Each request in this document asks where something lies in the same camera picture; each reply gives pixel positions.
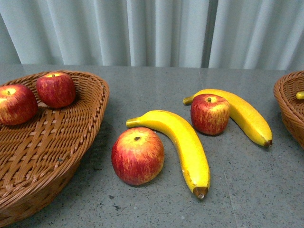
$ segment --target white curtain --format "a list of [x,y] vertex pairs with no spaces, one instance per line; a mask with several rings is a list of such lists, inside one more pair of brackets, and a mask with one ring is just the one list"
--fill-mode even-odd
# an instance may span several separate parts
[[0,63],[304,70],[304,0],[0,0]]

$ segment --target wicker basket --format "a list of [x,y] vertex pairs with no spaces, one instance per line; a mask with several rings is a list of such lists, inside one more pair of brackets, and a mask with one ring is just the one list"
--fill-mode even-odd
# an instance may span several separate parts
[[298,100],[295,96],[299,91],[304,91],[304,71],[284,75],[274,86],[283,123],[304,149],[304,100]]
[[48,205],[70,181],[101,126],[108,84],[88,72],[60,71],[76,86],[75,101],[61,109],[48,108],[36,92],[36,80],[49,72],[5,84],[29,87],[38,113],[21,125],[0,124],[0,227]]

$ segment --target table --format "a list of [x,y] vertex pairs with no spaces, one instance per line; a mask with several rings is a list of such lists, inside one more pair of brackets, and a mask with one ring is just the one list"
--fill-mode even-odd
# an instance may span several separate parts
[[[49,70],[87,71],[110,86],[100,132],[72,180],[35,215],[10,225],[31,227],[304,227],[304,151],[286,130],[273,95],[287,71],[173,67],[0,65],[0,84]],[[173,143],[163,141],[161,173],[140,187],[118,179],[112,145],[125,121],[152,109],[179,114],[190,122],[182,100],[203,88],[218,88],[250,102],[268,121],[273,146],[254,144],[231,119],[216,137],[198,134],[211,171],[211,187],[198,200],[189,191]]]

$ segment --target basket rim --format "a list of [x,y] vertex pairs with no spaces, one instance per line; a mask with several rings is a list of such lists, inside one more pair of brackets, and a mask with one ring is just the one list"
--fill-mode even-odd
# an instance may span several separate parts
[[285,115],[292,115],[293,120],[304,127],[304,116],[301,116],[299,112],[295,110],[284,94],[284,83],[289,81],[291,78],[295,79],[301,76],[304,77],[304,71],[294,71],[279,78],[274,85],[274,95],[280,108],[287,110],[288,113],[285,113]]

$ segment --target curtain fold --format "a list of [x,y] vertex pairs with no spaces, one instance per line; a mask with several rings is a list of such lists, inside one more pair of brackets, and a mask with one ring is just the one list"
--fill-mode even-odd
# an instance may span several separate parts
[[0,1],[0,63],[304,69],[304,0]]

